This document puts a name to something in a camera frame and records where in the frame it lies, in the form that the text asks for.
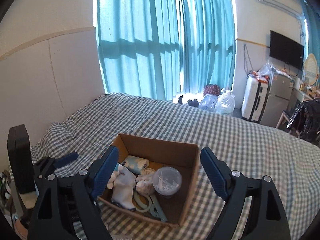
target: television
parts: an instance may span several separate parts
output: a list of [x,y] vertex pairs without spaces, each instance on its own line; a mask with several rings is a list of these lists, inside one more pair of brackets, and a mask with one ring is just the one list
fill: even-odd
[[304,46],[274,31],[270,35],[269,55],[302,70]]

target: cardboard box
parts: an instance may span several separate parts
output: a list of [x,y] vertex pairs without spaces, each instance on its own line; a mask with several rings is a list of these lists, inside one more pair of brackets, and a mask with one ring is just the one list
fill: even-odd
[[128,134],[119,134],[112,145],[119,150],[119,163],[128,155],[133,155],[148,159],[149,168],[155,170],[164,166],[174,167],[182,176],[182,185],[180,190],[169,199],[156,193],[168,222],[161,222],[155,219],[149,212],[132,212],[113,205],[111,203],[112,190],[107,188],[99,199],[106,205],[139,220],[170,227],[182,226],[191,205],[198,177],[200,160],[198,145],[143,138]]

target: white suitcase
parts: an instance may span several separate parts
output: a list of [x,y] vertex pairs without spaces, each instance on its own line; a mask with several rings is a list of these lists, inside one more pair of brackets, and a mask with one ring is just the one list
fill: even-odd
[[268,84],[259,82],[255,77],[248,76],[242,103],[242,118],[258,122],[266,100]]

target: bed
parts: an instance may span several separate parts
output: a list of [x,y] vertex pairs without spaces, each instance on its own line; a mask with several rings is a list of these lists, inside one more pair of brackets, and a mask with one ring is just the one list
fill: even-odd
[[[79,109],[63,123],[53,123],[31,147],[33,162],[76,151],[79,158],[57,170],[59,177],[74,175],[99,158],[118,133],[210,147],[215,155],[245,176],[272,177],[283,202],[292,240],[298,240],[320,209],[320,149],[281,130],[204,110],[115,93]],[[135,220],[102,203],[102,219],[111,234],[134,240],[205,239],[224,202],[218,198],[200,167],[196,192],[184,225],[179,229]],[[249,213],[246,198],[234,234],[239,239]],[[76,225],[79,238],[84,234]]]

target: curtain fold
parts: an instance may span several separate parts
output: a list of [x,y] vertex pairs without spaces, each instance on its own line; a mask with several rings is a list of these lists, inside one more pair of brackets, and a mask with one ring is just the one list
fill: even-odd
[[320,66],[320,17],[314,12],[313,8],[301,1],[302,9],[307,20],[309,32],[309,54],[313,53]]
[[160,100],[180,92],[175,0],[98,0],[97,37],[108,92]]
[[231,0],[178,1],[179,25],[184,30],[183,91],[202,93],[207,84],[231,88],[235,57]]

